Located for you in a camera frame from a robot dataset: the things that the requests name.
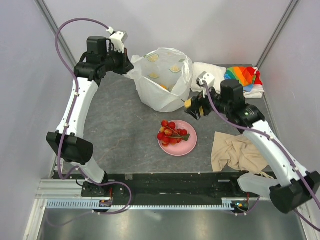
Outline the fake yellow lemon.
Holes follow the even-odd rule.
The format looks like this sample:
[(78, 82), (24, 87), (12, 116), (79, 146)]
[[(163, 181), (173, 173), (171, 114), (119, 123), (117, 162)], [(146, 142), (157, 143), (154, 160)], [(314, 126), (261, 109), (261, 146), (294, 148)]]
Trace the fake yellow lemon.
[(192, 107), (193, 105), (193, 101), (191, 98), (187, 99), (187, 100), (183, 100), (183, 104), (184, 104), (184, 108), (185, 109), (189, 109)]

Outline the white plastic bag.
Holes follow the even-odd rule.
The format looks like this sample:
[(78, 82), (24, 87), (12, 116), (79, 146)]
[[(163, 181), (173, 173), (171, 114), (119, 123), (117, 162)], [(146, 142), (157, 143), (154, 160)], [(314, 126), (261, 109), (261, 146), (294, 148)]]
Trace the white plastic bag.
[(131, 63), (134, 69), (126, 77), (134, 80), (143, 104), (162, 113), (183, 107), (190, 95), (193, 75), (193, 62), (186, 54), (161, 47), (144, 56), (133, 55)]

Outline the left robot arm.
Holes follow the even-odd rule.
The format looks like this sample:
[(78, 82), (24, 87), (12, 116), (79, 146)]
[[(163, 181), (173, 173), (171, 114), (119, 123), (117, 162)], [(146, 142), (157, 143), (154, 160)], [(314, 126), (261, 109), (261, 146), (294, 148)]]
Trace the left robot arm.
[(109, 38), (90, 36), (87, 51), (73, 70), (71, 95), (63, 118), (46, 141), (52, 150), (85, 178), (82, 197), (106, 197), (110, 193), (108, 174), (94, 160), (94, 146), (84, 139), (84, 127), (93, 97), (106, 73), (125, 75), (134, 66), (124, 46), (125, 34), (113, 33)]

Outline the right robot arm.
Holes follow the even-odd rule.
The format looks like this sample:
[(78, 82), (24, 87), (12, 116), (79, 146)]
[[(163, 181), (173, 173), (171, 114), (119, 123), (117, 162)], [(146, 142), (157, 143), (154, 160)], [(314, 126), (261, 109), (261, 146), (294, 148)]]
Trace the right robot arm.
[(320, 203), (316, 196), (320, 174), (308, 171), (293, 158), (275, 136), (261, 111), (246, 102), (243, 86), (237, 80), (222, 81), (220, 93), (208, 86), (206, 77), (199, 78), (196, 83), (203, 88), (203, 92), (184, 102), (185, 112), (196, 120), (216, 112), (254, 144), (276, 176), (271, 179), (245, 173), (229, 184), (233, 196), (254, 193), (270, 199), (284, 214), (310, 200), (317, 205)]

